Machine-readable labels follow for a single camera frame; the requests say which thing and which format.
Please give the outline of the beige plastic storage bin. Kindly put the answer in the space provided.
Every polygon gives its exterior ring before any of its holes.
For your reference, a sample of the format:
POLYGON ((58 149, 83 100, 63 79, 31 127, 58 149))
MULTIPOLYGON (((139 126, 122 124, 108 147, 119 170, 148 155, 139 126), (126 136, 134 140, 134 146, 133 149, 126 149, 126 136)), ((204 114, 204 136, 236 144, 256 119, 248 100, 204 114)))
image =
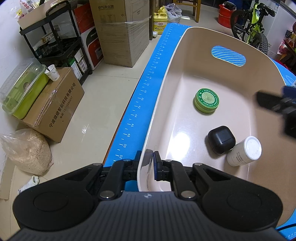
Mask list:
POLYGON ((203 163, 272 190, 283 203, 282 225, 295 210, 295 139, 283 133, 279 114, 257 105, 255 93, 280 95, 284 84, 273 61, 254 47, 214 30, 188 28, 166 70, 144 149, 184 166, 203 163), (201 88, 219 97, 211 114, 194 105, 201 88), (237 142, 257 137, 261 157, 230 166, 226 155, 215 154, 207 141, 208 132, 219 126, 229 127, 237 142))

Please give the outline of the white round bottle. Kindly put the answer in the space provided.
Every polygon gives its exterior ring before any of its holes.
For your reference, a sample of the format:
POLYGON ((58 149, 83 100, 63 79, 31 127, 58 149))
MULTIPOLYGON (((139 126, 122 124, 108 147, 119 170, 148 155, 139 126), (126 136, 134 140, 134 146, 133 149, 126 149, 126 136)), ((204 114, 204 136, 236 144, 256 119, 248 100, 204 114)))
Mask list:
POLYGON ((249 136, 242 142, 236 144, 228 152, 226 159, 230 166, 247 165, 258 160, 262 154, 262 146, 258 138, 249 136))

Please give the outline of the black earbuds case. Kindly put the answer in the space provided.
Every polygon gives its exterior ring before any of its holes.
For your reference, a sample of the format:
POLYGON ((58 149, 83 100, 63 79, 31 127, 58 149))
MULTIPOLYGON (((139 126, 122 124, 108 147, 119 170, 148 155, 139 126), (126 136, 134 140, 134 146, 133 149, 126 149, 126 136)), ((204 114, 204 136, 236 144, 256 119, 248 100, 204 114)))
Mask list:
POLYGON ((207 135, 210 147, 217 155, 227 153, 236 145, 236 138, 227 126, 210 130, 207 135))

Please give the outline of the green round tin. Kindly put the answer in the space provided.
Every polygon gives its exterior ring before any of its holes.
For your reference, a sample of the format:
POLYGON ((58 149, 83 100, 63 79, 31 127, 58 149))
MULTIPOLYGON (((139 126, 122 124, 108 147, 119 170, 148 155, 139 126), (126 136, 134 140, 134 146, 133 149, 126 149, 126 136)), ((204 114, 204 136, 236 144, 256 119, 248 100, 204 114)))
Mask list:
POLYGON ((194 97, 195 107, 202 113, 211 114, 219 106, 219 97, 211 89, 201 88, 199 89, 194 97))

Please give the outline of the blue silicone mat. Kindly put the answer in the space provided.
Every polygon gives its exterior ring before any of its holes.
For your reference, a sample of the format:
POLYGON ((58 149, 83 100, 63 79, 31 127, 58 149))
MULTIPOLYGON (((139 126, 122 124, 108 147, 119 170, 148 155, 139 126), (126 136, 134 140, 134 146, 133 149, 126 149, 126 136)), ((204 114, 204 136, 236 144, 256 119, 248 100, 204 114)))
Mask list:
MULTIPOLYGON (((137 151, 145 152, 144 142, 154 112, 161 84, 172 55, 184 32, 191 28, 170 24, 161 38, 132 95, 122 122, 119 126, 106 165, 117 160, 131 159, 137 151)), ((284 80, 284 86, 295 86, 295 75, 273 61, 284 80)), ((283 235, 289 240, 295 238, 295 210, 284 223, 283 235)))

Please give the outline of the green black bicycle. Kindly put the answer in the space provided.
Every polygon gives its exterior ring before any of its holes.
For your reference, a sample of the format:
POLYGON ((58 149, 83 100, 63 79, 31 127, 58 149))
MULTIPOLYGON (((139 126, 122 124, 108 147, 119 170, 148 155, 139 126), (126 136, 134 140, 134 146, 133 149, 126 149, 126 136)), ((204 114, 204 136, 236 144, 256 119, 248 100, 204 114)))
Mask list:
POLYGON ((233 36, 262 53, 268 53, 268 39, 264 34, 263 18, 265 16, 275 17, 275 11, 259 1, 249 9, 237 9, 230 18, 230 26, 233 36))

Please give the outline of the bag of grain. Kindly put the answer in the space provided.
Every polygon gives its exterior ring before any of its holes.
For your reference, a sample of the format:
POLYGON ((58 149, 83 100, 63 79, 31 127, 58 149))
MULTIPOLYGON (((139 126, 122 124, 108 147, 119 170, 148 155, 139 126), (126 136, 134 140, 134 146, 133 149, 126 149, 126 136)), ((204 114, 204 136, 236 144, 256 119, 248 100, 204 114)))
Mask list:
POLYGON ((43 175, 53 164, 47 140, 31 128, 1 135, 1 147, 7 157, 24 172, 43 175))

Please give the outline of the white paper cup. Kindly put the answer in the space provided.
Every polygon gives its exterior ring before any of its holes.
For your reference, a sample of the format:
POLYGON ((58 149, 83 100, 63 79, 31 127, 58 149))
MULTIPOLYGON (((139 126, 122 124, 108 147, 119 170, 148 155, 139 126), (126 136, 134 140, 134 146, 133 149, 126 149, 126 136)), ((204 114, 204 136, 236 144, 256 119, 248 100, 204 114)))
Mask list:
POLYGON ((58 73, 56 67, 54 64, 46 67, 45 74, 53 81, 57 81, 60 77, 60 74, 58 73))

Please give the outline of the lower stacked cardboard box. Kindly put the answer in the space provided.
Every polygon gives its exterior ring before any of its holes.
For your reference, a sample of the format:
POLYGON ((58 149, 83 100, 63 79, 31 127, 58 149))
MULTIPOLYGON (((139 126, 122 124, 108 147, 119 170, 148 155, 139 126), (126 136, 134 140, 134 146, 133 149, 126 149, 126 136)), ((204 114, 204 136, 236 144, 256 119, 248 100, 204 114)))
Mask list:
POLYGON ((95 23, 104 61, 133 67, 149 44, 149 18, 134 22, 95 23))

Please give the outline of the stacked cardboard box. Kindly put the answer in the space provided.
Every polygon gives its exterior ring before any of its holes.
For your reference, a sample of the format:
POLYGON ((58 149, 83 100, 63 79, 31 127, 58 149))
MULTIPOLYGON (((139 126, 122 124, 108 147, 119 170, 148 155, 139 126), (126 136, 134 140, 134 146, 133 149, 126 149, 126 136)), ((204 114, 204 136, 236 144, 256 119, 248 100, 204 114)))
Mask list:
POLYGON ((92 0, 89 1, 93 19, 98 23, 141 21, 149 17, 149 1, 92 0))
POLYGON ((134 22, 95 23, 104 61, 133 67, 149 44, 149 18, 134 22))

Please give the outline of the clear plastic bag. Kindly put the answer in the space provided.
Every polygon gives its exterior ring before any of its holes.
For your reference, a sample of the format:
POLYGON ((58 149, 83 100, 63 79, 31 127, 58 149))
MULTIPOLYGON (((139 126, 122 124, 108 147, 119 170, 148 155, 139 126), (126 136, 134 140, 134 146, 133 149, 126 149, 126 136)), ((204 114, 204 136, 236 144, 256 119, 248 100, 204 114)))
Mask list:
POLYGON ((168 4, 165 6, 168 15, 169 23, 179 23, 182 17, 182 10, 175 4, 168 4))

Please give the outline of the black metal shelf rack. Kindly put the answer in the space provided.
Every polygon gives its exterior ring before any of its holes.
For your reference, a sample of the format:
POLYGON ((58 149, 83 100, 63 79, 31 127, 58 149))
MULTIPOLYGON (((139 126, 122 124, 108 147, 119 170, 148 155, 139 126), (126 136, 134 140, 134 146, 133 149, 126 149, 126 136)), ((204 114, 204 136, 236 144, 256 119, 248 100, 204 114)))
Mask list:
POLYGON ((92 74, 69 1, 40 1, 18 24, 20 34, 41 64, 72 67, 81 84, 92 74))

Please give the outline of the yellow oil jug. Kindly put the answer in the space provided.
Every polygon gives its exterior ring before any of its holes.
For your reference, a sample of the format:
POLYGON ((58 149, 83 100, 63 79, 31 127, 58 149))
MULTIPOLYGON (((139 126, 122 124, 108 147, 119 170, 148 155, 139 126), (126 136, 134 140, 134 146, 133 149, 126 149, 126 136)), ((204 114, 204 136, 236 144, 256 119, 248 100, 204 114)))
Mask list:
POLYGON ((160 7, 157 12, 153 13, 153 21, 153 31, 157 32, 158 35, 161 35, 168 23, 168 14, 165 6, 160 7))

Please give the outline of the upper stacked cardboard box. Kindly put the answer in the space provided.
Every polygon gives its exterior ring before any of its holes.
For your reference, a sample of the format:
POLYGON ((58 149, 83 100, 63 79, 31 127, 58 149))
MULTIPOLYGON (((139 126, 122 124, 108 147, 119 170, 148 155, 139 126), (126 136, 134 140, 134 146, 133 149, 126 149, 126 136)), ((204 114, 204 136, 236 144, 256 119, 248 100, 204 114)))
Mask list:
POLYGON ((92 0, 89 1, 93 19, 98 23, 141 21, 149 17, 149 1, 92 0))

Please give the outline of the red white appliance box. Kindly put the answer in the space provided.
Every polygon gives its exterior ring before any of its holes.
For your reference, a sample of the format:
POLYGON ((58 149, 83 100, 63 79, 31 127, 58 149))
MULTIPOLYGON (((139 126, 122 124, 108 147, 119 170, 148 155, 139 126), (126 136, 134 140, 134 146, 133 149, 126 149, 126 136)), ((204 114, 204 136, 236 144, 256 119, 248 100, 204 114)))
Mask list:
POLYGON ((90 3, 75 8, 74 15, 91 69, 95 70, 103 59, 103 53, 95 28, 90 3))

